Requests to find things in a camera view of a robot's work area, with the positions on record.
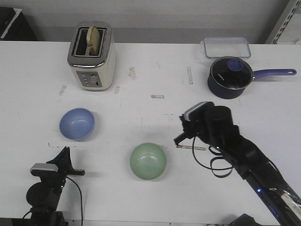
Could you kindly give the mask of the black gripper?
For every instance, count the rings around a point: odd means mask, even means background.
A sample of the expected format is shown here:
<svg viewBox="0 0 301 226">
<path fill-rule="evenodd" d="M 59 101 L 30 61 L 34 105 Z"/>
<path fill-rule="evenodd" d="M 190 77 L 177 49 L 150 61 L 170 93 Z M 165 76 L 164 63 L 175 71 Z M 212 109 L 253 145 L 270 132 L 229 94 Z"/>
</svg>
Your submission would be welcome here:
<svg viewBox="0 0 301 226">
<path fill-rule="evenodd" d="M 201 117 L 199 119 L 197 119 L 196 121 L 186 121 L 184 119 L 183 114 L 180 116 L 180 120 L 182 122 L 182 127 L 183 127 L 183 133 L 178 135 L 176 138 L 174 138 L 174 143 L 176 145 L 180 144 L 185 139 L 191 139 L 191 138 L 203 133 L 202 127 L 205 124 L 204 123 L 205 111 L 201 115 Z"/>
<path fill-rule="evenodd" d="M 53 163 L 70 163 L 70 148 L 65 146 L 63 150 L 52 160 Z M 84 176 L 84 169 L 74 169 L 72 166 L 58 167 L 58 172 L 50 177 L 40 177 L 42 182 L 45 182 L 51 188 L 63 188 L 68 175 Z"/>
</svg>

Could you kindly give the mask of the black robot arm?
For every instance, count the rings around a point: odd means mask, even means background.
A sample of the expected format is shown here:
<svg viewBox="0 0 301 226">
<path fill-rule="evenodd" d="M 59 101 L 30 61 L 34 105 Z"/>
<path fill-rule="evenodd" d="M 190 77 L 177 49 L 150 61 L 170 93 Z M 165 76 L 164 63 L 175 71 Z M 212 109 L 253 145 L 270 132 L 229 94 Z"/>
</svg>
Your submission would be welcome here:
<svg viewBox="0 0 301 226">
<path fill-rule="evenodd" d="M 240 135 L 231 110 L 213 102 L 200 102 L 181 116 L 183 133 L 174 139 L 178 145 L 198 137 L 214 148 L 218 159 L 226 160 L 282 226 L 301 224 L 301 199 L 287 184 L 275 164 L 250 140 Z"/>
<path fill-rule="evenodd" d="M 32 185 L 26 200 L 32 206 L 30 209 L 32 226 L 67 226 L 63 213 L 57 210 L 59 200 L 66 180 L 73 182 L 69 176 L 84 176 L 83 169 L 74 169 L 71 162 L 69 147 L 46 163 L 35 163 L 30 173 L 40 178 L 40 182 Z"/>
</svg>

